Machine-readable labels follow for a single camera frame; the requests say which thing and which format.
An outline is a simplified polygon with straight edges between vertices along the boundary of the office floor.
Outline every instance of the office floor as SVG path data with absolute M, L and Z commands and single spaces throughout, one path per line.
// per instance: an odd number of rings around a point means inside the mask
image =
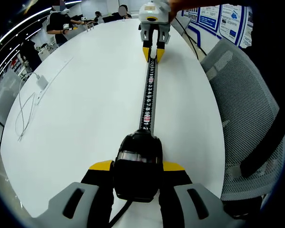
M 187 38 L 187 36 L 184 34 L 182 37 L 185 39 L 189 47 L 194 52 L 193 47 L 191 43 L 189 42 L 189 39 Z M 193 43 L 193 45 L 196 49 L 196 52 L 198 53 L 199 61 L 201 61 L 205 57 L 205 55 L 195 43 Z M 30 217 L 29 213 L 22 206 L 20 200 L 18 199 L 16 193 L 14 192 L 9 182 L 9 179 L 6 175 L 6 172 L 3 166 L 1 155 L 0 155 L 0 194 L 5 199 L 8 207 L 11 208 L 20 218 L 26 219 Z

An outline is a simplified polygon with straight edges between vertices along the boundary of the ceiling light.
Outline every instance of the ceiling light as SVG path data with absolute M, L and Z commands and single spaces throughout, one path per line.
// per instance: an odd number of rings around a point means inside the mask
M 18 44 L 9 54 L 8 56 L 5 57 L 5 59 L 2 61 L 2 63 L 0 64 L 0 67 L 2 66 L 2 64 L 8 59 L 8 57 L 11 55 L 11 53 L 14 52 L 14 50 L 16 50 L 18 47 L 20 46 L 20 44 Z
M 66 2 L 66 5 L 68 5 L 68 4 L 73 4 L 73 3 L 78 3 L 78 2 L 82 2 L 82 1 L 80 0 L 80 1 Z M 17 24 L 15 27 L 13 27 L 10 31 L 8 31 L 8 32 L 0 39 L 0 43 L 1 43 L 12 31 L 14 31 L 16 28 L 18 28 L 19 26 L 21 26 L 22 24 L 24 24 L 24 23 L 27 22 L 28 20 L 32 19 L 33 17 L 35 17 L 35 16 L 37 16 L 37 15 L 39 15 L 39 14 L 41 14 L 41 13 L 44 13 L 44 12 L 46 12 L 46 11 L 49 11 L 49 10 L 51 10 L 51 9 L 52 9 L 52 8 L 46 8 L 46 9 L 44 9 L 44 10 L 38 12 L 38 13 L 35 13 L 35 14 L 33 14 L 32 16 L 30 16 L 30 17 L 24 19 L 24 20 L 21 21 L 19 24 Z
M 33 32 L 32 34 L 30 34 L 28 37 L 26 37 L 25 39 L 30 38 L 31 36 L 33 36 L 35 33 L 39 32 L 41 29 L 38 29 L 36 32 Z
M 8 63 L 9 63 L 17 54 L 18 54 L 18 52 L 16 52 L 16 54 L 14 54 L 14 56 L 8 61 Z

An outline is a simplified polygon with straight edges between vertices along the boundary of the black cable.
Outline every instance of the black cable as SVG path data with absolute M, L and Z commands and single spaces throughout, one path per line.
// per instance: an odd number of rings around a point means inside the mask
M 195 47 L 194 47 L 194 45 L 192 44 L 192 41 L 191 41 L 192 38 L 188 35 L 188 33 L 186 32 L 186 29 L 183 27 L 183 25 L 180 23 L 180 21 L 177 20 L 177 22 L 180 24 L 180 26 L 181 26 L 182 29 L 184 30 L 185 34 L 187 35 L 187 37 L 188 37 L 188 39 L 189 39 L 189 41 L 190 41 L 190 43 L 191 43 L 191 45 L 192 45 L 192 47 L 193 47 L 193 49 L 194 49 L 194 52 L 195 52 L 195 54 L 196 54 L 196 57 L 197 57 L 198 60 L 199 60 L 198 53 L 196 52 Z
M 133 201 L 128 200 L 123 208 L 115 215 L 115 217 L 109 222 L 109 228 L 113 227 L 115 223 L 121 218 L 121 216 L 128 210 L 129 206 L 133 203 Z
M 193 41 L 193 43 L 197 45 L 197 42 L 195 42 L 195 40 L 191 36 L 189 36 L 189 38 Z M 199 47 L 199 49 L 202 51 L 202 53 L 204 53 L 205 56 L 207 55 L 206 52 L 201 47 Z

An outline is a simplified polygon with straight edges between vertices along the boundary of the office desk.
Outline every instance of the office desk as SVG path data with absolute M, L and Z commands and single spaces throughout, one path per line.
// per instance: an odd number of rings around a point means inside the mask
M 139 128 L 147 63 L 138 25 L 137 19 L 100 24 L 45 59 L 35 72 L 54 80 L 20 142 L 15 133 L 18 98 L 13 104 L 1 154 L 31 216 L 44 212 L 70 183 L 80 182 L 91 165 L 114 160 L 124 137 Z M 193 182 L 220 197 L 225 152 L 216 100 L 187 43 L 172 27 L 170 34 L 158 66 L 154 134 L 166 161 L 182 165 Z M 38 91 L 31 76 L 21 100 Z M 29 111 L 27 105 L 26 119 Z M 115 197 L 111 217 L 124 203 Z M 150 204 L 133 203 L 116 227 L 162 227 L 157 203 L 158 197 Z

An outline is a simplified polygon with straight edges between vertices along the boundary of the gray mesh chair back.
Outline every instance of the gray mesh chair back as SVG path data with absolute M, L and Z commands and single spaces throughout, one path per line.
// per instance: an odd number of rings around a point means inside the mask
M 244 200 L 269 193 L 285 160 L 285 136 L 271 157 L 248 178 L 240 163 L 271 127 L 279 106 L 249 57 L 226 39 L 201 62 L 220 112 L 225 141 L 222 200 Z

